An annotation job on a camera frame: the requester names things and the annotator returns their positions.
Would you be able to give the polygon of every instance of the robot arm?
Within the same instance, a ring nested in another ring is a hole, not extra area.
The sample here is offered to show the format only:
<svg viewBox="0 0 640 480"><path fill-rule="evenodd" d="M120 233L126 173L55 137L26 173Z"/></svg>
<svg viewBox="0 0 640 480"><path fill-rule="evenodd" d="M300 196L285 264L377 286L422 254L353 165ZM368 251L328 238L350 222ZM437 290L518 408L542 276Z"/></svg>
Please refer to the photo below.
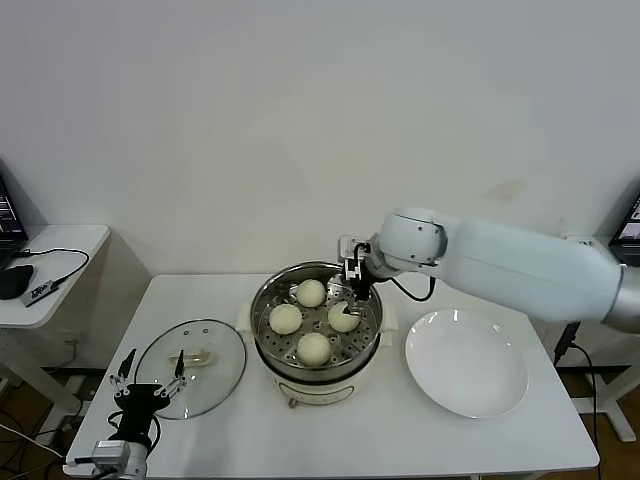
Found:
<svg viewBox="0 0 640 480"><path fill-rule="evenodd" d="M373 283L420 272L541 320L640 333L640 275L559 238L400 209L369 241L343 237L340 256L359 298Z"/></svg>
<svg viewBox="0 0 640 480"><path fill-rule="evenodd" d="M122 362L118 375L110 375L116 390L114 400L121 409L112 414L108 422L117 431L108 440L96 443L90 457L75 458L67 465L94 464L92 480L144 480L147 474L147 457L160 440L160 424L155 418L158 410L166 408L186 385L184 377L184 350L180 352L174 378L166 385L155 383L127 384L136 350ZM113 420L120 416L119 424ZM151 422L156 422L156 440L149 438Z"/></svg>

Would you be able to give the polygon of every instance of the computer mouse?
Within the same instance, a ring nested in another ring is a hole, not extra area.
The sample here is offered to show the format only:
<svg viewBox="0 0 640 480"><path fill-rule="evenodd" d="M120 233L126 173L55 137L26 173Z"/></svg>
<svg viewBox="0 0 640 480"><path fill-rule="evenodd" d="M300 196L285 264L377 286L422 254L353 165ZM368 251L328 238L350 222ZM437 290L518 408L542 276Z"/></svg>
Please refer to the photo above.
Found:
<svg viewBox="0 0 640 480"><path fill-rule="evenodd" d="M0 272L0 299L10 300L26 292L33 272L33 265L20 265Z"/></svg>

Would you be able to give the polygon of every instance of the steamed bun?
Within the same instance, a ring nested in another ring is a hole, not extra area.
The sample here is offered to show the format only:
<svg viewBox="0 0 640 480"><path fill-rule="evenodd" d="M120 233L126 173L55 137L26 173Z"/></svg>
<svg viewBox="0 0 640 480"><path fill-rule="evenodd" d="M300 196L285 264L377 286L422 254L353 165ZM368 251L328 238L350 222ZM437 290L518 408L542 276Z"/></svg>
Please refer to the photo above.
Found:
<svg viewBox="0 0 640 480"><path fill-rule="evenodd" d="M319 367L329 360L331 344L321 333L307 333L298 340L298 358L309 367Z"/></svg>
<svg viewBox="0 0 640 480"><path fill-rule="evenodd" d="M347 333L355 329L360 323L360 317L358 315L349 315L343 313L344 308L348 305L347 302L338 302L329 309L329 325L336 332Z"/></svg>
<svg viewBox="0 0 640 480"><path fill-rule="evenodd" d="M295 305L278 305L271 310L269 326L278 335L289 335L302 325L302 313Z"/></svg>
<svg viewBox="0 0 640 480"><path fill-rule="evenodd" d="M317 307L324 302L324 285L318 280L305 280L298 286L298 303L303 307Z"/></svg>

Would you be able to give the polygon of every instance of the desk leg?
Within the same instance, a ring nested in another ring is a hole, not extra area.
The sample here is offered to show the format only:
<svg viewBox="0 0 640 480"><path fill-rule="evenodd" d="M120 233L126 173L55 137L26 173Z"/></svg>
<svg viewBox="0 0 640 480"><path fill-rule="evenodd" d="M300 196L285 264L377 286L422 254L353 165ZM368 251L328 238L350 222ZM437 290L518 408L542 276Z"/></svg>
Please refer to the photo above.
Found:
<svg viewBox="0 0 640 480"><path fill-rule="evenodd" d="M66 412L75 414L80 409L80 399L42 370L29 352L3 332L0 332L0 363Z"/></svg>
<svg viewBox="0 0 640 480"><path fill-rule="evenodd" d="M591 384L591 375L585 376ZM600 375L595 375L595 380L598 389L597 413L604 413L609 418L609 422L621 442L635 442L636 434L622 413L618 400L640 385L640 366L633 366L625 370L609 384L605 383ZM593 397L572 398L572 401L578 413L593 413Z"/></svg>

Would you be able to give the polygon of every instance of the wooden floor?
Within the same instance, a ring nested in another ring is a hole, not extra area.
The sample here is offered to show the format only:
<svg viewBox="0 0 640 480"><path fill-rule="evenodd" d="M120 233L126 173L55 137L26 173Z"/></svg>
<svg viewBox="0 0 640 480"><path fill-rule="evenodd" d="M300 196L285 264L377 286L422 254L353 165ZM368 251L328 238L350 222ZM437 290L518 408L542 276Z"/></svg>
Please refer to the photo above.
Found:
<svg viewBox="0 0 640 480"><path fill-rule="evenodd" d="M562 375L561 378L572 397L591 395L591 387L583 376ZM606 382L610 382L615 375L603 375L603 378ZM636 435L640 437L640 388L636 388L624 397L620 401L620 406ZM602 478L606 480L640 479L640 440L633 443L620 442L607 417L603 414L597 417ZM592 416L582 415L582 421L593 438ZM550 473L543 478L545 480L594 480L598 477L596 470L592 469Z"/></svg>
<svg viewBox="0 0 640 480"><path fill-rule="evenodd" d="M562 375L567 391L572 396L588 396L589 384L581 375ZM604 376L606 381L611 381L613 376ZM64 383L66 377L57 377ZM80 391L80 397L88 400L92 391L97 388L99 378L91 378ZM640 434L640 388L631 392L621 402L622 410ZM17 389L9 389L0 398L0 423L11 428L22 429L28 435L37 432L37 427L46 417L51 404L29 385L23 384ZM592 432L593 422L591 415L584 415L583 421L587 429ZM640 441L634 443L621 443L615 432L609 425L604 415L598 415L598 436L600 440L600 458L602 478L606 480L631 480L640 479ZM57 439L56 446L64 449L71 444L74 429L69 429ZM28 472L49 464L55 457L53 454L39 449L31 444L16 441L16 435L0 429L0 480L9 480L18 472ZM19 477L20 480L64 480L68 479L59 465L41 468L28 476ZM595 469L577 472L558 472L547 474L545 480L595 480Z"/></svg>

